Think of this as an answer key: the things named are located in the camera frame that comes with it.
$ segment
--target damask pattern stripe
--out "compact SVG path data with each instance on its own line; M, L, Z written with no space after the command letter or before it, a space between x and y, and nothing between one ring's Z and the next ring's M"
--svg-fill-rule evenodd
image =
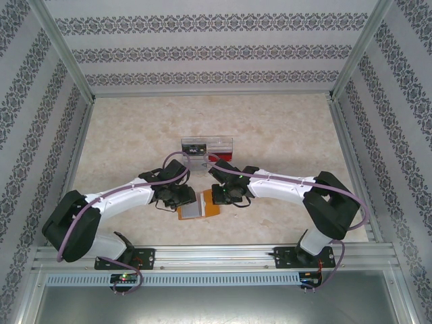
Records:
M238 45L73 50L78 63L221 59L346 59L350 45Z
M30 12L26 0L10 0L0 14L0 57L4 56L7 47L21 27L24 18Z
M410 105L422 133L426 135L426 141L429 142L429 148L432 150L431 99L426 97L423 86L417 80L414 70L385 22L378 28L375 41L387 59L391 72L398 81L399 88L403 92L406 102Z
M422 300L423 307L425 307L427 319L432 321L432 287L426 278L426 268L421 264L422 260L419 257L419 248L415 245L415 238L412 236L411 229L407 225L407 219L400 208L398 194L394 190L392 179L388 175L387 166L381 155L377 140L373 135L365 108L352 80L347 83L345 91L350 100L351 108L354 111L375 175L377 176L379 188L387 205L396 236L400 240L402 252L408 261L409 272L414 280L416 292Z
M387 99L387 95L378 79L377 72L375 72L367 55L364 55L360 60L358 68L368 86L373 102L377 106L377 112L392 143L398 163L405 175L405 180L408 182L408 188L415 198L417 208L420 210L419 214L423 218L423 224L428 229L428 234L432 236L432 194L427 191L428 187L425 184L425 178L417 167L416 159L410 151L410 145L405 140L405 135L399 126L396 114L393 112L390 101Z
M361 30L367 13L242 13L182 16L57 18L64 36L146 32Z
M335 82L339 71L221 71L88 74L91 86L133 86L150 84L218 84Z
M15 124L15 118L24 104L24 99L28 96L28 91L32 86L36 74L41 68L42 62L47 56L51 42L41 29L32 43L30 51L20 66L20 71L13 79L9 92L0 106L0 151L3 149L3 143L7 140L12 126Z
M27 180L30 166L33 164L34 157L41 143L45 128L47 127L51 112L59 96L61 86L66 78L68 70L60 60L55 66L54 73L49 80L39 108L34 116L34 120L26 139L22 145L22 150L16 160L16 165L12 169L9 181L6 184L0 202L0 243L7 232L7 224L10 222L15 212L16 204L22 193L24 182Z
M411 23L412 29L432 55L432 9L425 0L397 0L398 7Z
M2 295L0 297L0 323L7 323L7 318L17 297L18 285L22 279L22 271L25 268L26 262L28 260L30 246L33 243L34 235L38 229L39 220L44 211L45 203L49 195L49 189L53 183L54 174L57 171L57 167L59 166L61 152L63 150L66 138L68 137L69 128L74 118L79 99L80 91L78 90L78 87L74 86L67 101L67 105L63 113L63 117L61 118L55 139L51 146L49 156L47 157L47 162L45 163L45 168L42 172L42 176L40 177L36 193L34 194L31 208L28 211L29 214L25 220L22 233L20 234L20 243L18 244L16 252L13 254L13 262L9 267L11 271L6 275L5 285L2 287ZM85 115L86 112L84 112L82 115L79 129L82 127ZM75 138L70 161L72 160L78 137L79 131ZM69 167L70 163L67 165L66 174L62 184L63 187L66 182ZM61 198L61 192L62 190L59 192L57 203Z

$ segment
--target beige floor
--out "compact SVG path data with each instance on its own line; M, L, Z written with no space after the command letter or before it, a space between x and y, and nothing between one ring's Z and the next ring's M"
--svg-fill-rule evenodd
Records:
M232 136L233 164L241 169L255 165L290 176L325 170L351 188L323 94L97 99L74 188L86 194L125 184L160 167L187 136ZM190 179L196 191L212 183L206 173ZM101 227L135 245L200 245L295 243L310 225L303 206L261 198L246 209L222 206L218 216L190 221L142 206ZM350 232L345 241L367 241L366 232Z

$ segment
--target patterned wallpaper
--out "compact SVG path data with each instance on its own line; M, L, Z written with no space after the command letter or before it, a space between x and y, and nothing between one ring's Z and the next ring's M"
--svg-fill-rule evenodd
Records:
M340 98L421 323L432 323L431 25L427 1L394 1Z
M0 1L0 324L60 199L87 104L27 2Z
M376 1L45 3L103 94L331 90Z

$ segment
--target purple cable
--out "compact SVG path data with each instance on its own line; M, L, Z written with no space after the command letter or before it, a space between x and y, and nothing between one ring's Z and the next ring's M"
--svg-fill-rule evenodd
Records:
M220 159L217 155L212 154L212 153L206 153L204 154L204 161L206 161L209 165L211 165L212 167L214 167L215 169L222 171L222 172L226 172L226 173L231 173L231 174L236 174L237 176L245 176L245 177L249 177L249 178L259 178L259 179L273 179L273 180L279 180L279 181L285 181L285 182L291 182L293 184L300 184L300 185L305 185L305 186L312 186L312 187L316 187L316 188L321 188L321 189L325 189L325 190L331 190L334 192L337 192L339 194L344 194L345 196L350 197L351 199L355 200L356 202L358 202L361 207L363 208L364 211L364 217L362 219L362 221L354 226L351 226L350 228L348 228L348 231L352 231L352 230L356 230L357 228L363 226L365 223L367 223L369 221L370 218L370 213L369 213L369 209L366 206L366 203L361 200L359 197L353 195L351 192L339 189L339 188L335 188L335 187L331 187L331 186L326 186L324 184L316 184L314 182L307 182L307 181L301 181L301 180L295 180L295 179L289 179L289 178L284 178L284 177L277 177L277 176L267 176L267 175L263 175L263 174L250 174L250 173L244 173L244 172L238 172L238 171L231 171L228 169L224 169L222 167L217 166L216 164L210 162L207 157L214 157L216 159ZM345 244L342 241L339 240L333 240L331 242L337 242L340 243L342 245L342 253L340 255L339 261L336 263L336 266L334 267L333 271L329 274L329 277L318 287L315 288L315 290L319 290L321 289L323 286L325 286L329 280L331 278L333 278L333 276L335 275L336 271L338 270L342 259L344 258L345 255Z
M129 189L133 189L133 188L140 188L140 187L145 187L145 186L159 186L161 184L169 184L171 182L174 182L176 180L182 179L189 171L189 166L190 166L190 157L189 155L187 155L185 152L174 152L171 153L170 155L167 156L167 158L165 159L165 161L163 162L165 164L165 162L172 157L173 155L176 154L181 154L186 156L187 160L188 160L188 164L186 166L186 169L184 170L184 172L182 174L180 174L179 176L169 179L169 180L165 180L165 181L159 181L159 182L147 182L145 184L134 184L134 185L129 185L129 186L124 186L124 187L120 187L117 189L114 189L112 191L108 191L105 194L103 194L102 196L90 201L87 205L84 206L83 209L81 209L81 211L76 215L75 219L72 221L71 226L69 226L69 229L66 232L65 238L63 239L63 242L61 243L59 252L57 253L57 262L62 262L63 260L63 252L66 248L66 244L69 241L69 238L72 234L72 232L74 231L77 222L80 221L81 217L83 216L83 214L86 212L87 209L89 209L91 206L93 206L95 203L101 201L101 199L107 198L109 196L111 196L112 194L116 194L117 192L121 192L124 190L129 190Z
M116 281L116 282L114 283L114 286L113 286L114 294L116 294L116 295L117 295L117 294L121 294L122 296L127 295L127 294L131 294L132 292L134 292L135 290L137 290L137 289L142 285L142 283L143 283L143 281L144 281L144 277L142 276L141 271L139 271L138 269L136 269L136 268L134 268L134 267L132 267L132 266L130 266L130 265L127 265L127 264L125 264L125 263L122 263L122 262L119 262L119 261L116 261L116 260L113 260L113 259L110 259L110 258L105 258L104 256L98 256L98 257L99 257L100 259L102 259L102 260L105 260L105 261L107 261L107 262L113 263L114 265L119 265L120 267L125 267L125 268L127 268L127 269L133 270L133 271L136 272L137 275L140 276L140 282L138 282L138 285L136 285L136 286L130 288L127 292L118 292L117 290L115 290L115 287L116 287L117 284L120 282L120 281Z

